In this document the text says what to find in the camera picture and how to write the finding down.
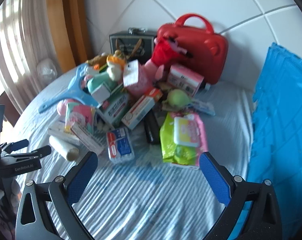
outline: plastic bag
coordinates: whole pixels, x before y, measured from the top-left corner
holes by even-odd
[[[56,80],[58,73],[53,61],[49,58],[41,60],[36,66],[38,77],[43,85],[47,86]]]
[[[198,114],[186,114],[184,117],[194,120],[199,128],[199,147],[189,147],[177,145],[174,143],[174,117],[181,116],[183,114],[169,112],[165,118],[165,121],[160,129],[160,140],[163,162],[177,163],[182,165],[199,166],[199,157],[203,152],[208,151],[208,145],[206,141],[206,133],[204,124]]]

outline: pink package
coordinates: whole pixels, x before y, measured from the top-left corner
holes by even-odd
[[[170,68],[167,82],[193,97],[197,93],[203,78],[191,69],[175,64]]]
[[[74,123],[78,123],[93,134],[94,115],[95,108],[92,106],[81,105],[73,102],[67,103],[65,130],[67,132],[71,132],[71,126]]]

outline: white tag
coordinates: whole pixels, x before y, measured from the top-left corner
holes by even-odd
[[[123,71],[123,86],[128,87],[138,83],[139,81],[139,61],[133,60],[129,62]]]

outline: pink box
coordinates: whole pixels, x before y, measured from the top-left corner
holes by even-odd
[[[203,81],[203,76],[182,65],[172,65],[167,82],[176,88],[184,90],[193,97]]]

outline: toothpaste box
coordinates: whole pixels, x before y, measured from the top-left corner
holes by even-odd
[[[167,82],[176,88],[184,90],[193,97],[203,81],[203,76],[182,65],[172,65]]]
[[[105,100],[97,109],[96,113],[111,128],[119,126],[122,117],[130,109],[130,95],[123,91],[123,84],[117,86],[111,96]]]
[[[131,130],[146,116],[162,96],[161,90],[152,88],[145,93],[122,118],[122,122]]]

